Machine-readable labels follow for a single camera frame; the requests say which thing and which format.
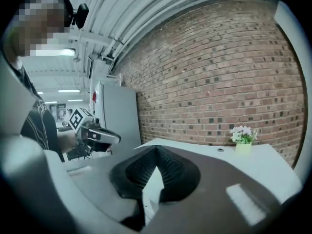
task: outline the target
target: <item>ceiling light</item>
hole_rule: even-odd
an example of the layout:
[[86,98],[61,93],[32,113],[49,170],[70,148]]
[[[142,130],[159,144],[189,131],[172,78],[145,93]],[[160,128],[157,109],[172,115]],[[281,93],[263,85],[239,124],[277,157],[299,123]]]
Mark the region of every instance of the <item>ceiling light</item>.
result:
[[64,90],[59,90],[59,93],[80,93],[79,89],[64,89]]
[[74,57],[75,49],[36,49],[31,51],[31,56],[36,57],[55,57],[55,56],[69,56]]

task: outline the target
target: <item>desk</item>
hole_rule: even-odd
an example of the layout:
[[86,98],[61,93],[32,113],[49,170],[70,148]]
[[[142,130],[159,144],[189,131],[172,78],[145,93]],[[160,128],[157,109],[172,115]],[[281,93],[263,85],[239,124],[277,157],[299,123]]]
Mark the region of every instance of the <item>desk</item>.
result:
[[171,146],[224,160],[266,187],[280,203],[302,189],[292,168],[269,144],[252,146],[248,156],[236,154],[234,147],[204,146],[161,138],[155,138],[142,146],[149,145]]

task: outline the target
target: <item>yellow pot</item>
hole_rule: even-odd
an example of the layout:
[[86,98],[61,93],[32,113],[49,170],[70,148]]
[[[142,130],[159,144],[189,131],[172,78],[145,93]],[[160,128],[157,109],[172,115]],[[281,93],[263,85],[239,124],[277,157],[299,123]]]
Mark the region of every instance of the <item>yellow pot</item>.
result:
[[249,154],[252,148],[252,144],[236,144],[235,152],[238,154]]

